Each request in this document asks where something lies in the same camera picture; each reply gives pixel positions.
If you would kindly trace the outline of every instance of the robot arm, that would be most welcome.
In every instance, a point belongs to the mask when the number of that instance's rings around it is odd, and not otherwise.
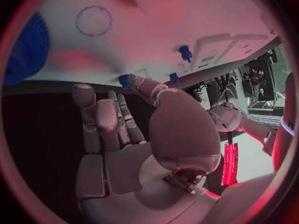
[[[262,123],[248,119],[237,107],[229,102],[215,106],[208,110],[219,132],[233,130],[244,131],[263,145],[263,151],[271,156],[276,128],[268,128]]]

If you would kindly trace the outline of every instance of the blue marker circle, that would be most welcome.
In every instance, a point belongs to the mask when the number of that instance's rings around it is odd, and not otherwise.
[[[110,12],[102,6],[88,6],[76,18],[76,28],[86,36],[104,35],[112,25]]]

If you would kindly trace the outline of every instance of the blue clip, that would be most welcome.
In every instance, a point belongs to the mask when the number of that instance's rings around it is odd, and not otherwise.
[[[119,76],[119,82],[122,85],[124,90],[128,90],[130,88],[130,86],[128,84],[128,78],[129,78],[129,75]]]
[[[188,46],[181,46],[178,51],[181,53],[182,58],[184,61],[188,61],[189,63],[191,63],[191,57],[192,57],[192,53],[189,51],[189,47]]]
[[[170,82],[173,84],[176,84],[178,82],[178,76],[176,73],[172,73],[169,75],[170,76]]]

